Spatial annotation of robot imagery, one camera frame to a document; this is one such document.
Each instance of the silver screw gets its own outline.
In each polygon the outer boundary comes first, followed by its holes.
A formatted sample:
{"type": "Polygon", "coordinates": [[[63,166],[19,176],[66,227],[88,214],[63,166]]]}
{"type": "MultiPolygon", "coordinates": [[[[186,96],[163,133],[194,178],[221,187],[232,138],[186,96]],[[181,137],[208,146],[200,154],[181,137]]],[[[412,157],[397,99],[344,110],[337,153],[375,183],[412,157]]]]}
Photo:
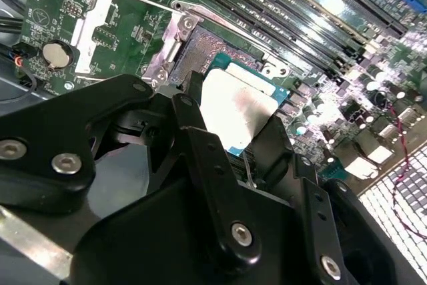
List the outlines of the silver screw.
{"type": "Polygon", "coordinates": [[[311,161],[306,156],[301,156],[301,160],[307,166],[311,166],[312,165],[311,161]]]}
{"type": "Polygon", "coordinates": [[[193,29],[194,28],[194,22],[191,20],[191,18],[185,18],[184,19],[184,27],[187,29],[193,29]]]}
{"type": "Polygon", "coordinates": [[[235,223],[232,226],[232,235],[233,238],[244,247],[250,246],[252,244],[252,234],[246,226],[241,223],[235,223]]]}
{"type": "Polygon", "coordinates": [[[27,153],[27,146],[14,139],[0,141],[0,160],[18,160],[27,153]]]}
{"type": "Polygon", "coordinates": [[[145,91],[145,86],[142,83],[134,83],[133,88],[138,91],[145,91]]]}
{"type": "Polygon", "coordinates": [[[74,89],[74,83],[70,82],[70,81],[66,81],[64,83],[64,88],[66,90],[73,90],[74,89]]]}
{"type": "Polygon", "coordinates": [[[320,258],[322,266],[325,269],[326,273],[331,276],[334,280],[341,279],[341,270],[337,263],[329,256],[322,256],[320,258]]]}
{"type": "Polygon", "coordinates": [[[73,175],[81,169],[81,160],[76,154],[59,154],[52,159],[52,168],[59,174],[73,175]]]}
{"type": "Polygon", "coordinates": [[[344,193],[347,192],[347,187],[344,184],[337,183],[337,185],[344,193]]]}

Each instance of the motherboard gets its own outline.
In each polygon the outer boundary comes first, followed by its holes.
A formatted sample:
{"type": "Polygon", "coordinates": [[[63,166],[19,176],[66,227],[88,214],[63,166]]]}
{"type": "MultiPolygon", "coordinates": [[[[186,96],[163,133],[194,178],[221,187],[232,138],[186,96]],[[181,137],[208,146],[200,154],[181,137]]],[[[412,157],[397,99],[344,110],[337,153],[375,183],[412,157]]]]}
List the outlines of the motherboard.
{"type": "Polygon", "coordinates": [[[274,113],[321,175],[366,179],[425,118],[426,4],[27,0],[21,41],[38,50],[27,64],[54,95],[123,73],[179,88],[225,55],[235,67],[218,79],[247,70],[286,92],[274,113]]]}

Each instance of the red wire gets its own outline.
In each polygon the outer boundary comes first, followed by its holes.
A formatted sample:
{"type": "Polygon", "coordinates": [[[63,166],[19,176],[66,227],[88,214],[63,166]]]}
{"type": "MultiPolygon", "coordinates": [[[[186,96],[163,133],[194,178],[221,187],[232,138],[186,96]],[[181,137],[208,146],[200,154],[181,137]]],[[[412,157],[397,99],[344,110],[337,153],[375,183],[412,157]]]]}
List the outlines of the red wire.
{"type": "Polygon", "coordinates": [[[403,148],[403,151],[404,151],[404,154],[405,154],[405,167],[403,169],[403,172],[398,176],[398,179],[394,182],[394,186],[393,186],[393,191],[392,191],[393,206],[392,206],[392,210],[393,210],[394,214],[396,215],[396,217],[399,219],[399,222],[405,228],[405,230],[409,230],[411,233],[417,235],[418,237],[422,238],[423,240],[427,240],[427,236],[426,235],[423,235],[423,234],[417,232],[416,230],[413,230],[407,223],[405,223],[403,221],[403,219],[400,217],[400,215],[399,215],[399,213],[398,213],[398,211],[396,209],[396,204],[397,204],[396,192],[397,192],[398,184],[402,183],[405,180],[405,173],[409,172],[410,162],[409,162],[408,148],[406,147],[405,135],[403,134],[402,122],[400,121],[400,118],[397,116],[396,111],[394,110],[394,108],[393,108],[392,105],[390,105],[390,111],[391,111],[392,115],[396,118],[396,121],[397,121],[397,124],[398,124],[398,132],[400,134],[400,142],[402,143],[402,148],[403,148]]]}

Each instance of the ventilation grille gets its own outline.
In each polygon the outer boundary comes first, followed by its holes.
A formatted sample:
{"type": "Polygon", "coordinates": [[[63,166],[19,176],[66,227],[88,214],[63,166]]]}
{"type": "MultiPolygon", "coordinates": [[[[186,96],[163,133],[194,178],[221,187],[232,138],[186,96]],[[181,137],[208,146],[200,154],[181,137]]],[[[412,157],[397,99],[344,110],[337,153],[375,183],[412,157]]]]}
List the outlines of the ventilation grille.
{"type": "MultiPolygon", "coordinates": [[[[427,235],[427,146],[410,157],[410,171],[398,185],[396,209],[413,230],[427,235]]],[[[427,241],[404,229],[392,211],[393,182],[404,170],[405,162],[360,197],[388,237],[427,283],[427,241]]]]}

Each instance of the black plastic bracket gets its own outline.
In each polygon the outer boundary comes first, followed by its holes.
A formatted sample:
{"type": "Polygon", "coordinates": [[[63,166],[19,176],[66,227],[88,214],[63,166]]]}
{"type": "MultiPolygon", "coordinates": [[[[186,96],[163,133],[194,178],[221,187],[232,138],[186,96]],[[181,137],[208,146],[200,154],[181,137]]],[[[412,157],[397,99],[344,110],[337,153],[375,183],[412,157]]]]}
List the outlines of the black plastic bracket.
{"type": "Polygon", "coordinates": [[[147,106],[152,89],[120,75],[0,118],[0,141],[25,146],[19,159],[0,159],[0,203],[40,212],[78,209],[95,177],[94,155],[114,115],[147,106]],[[74,154],[81,168],[60,174],[52,161],[74,154]]]}

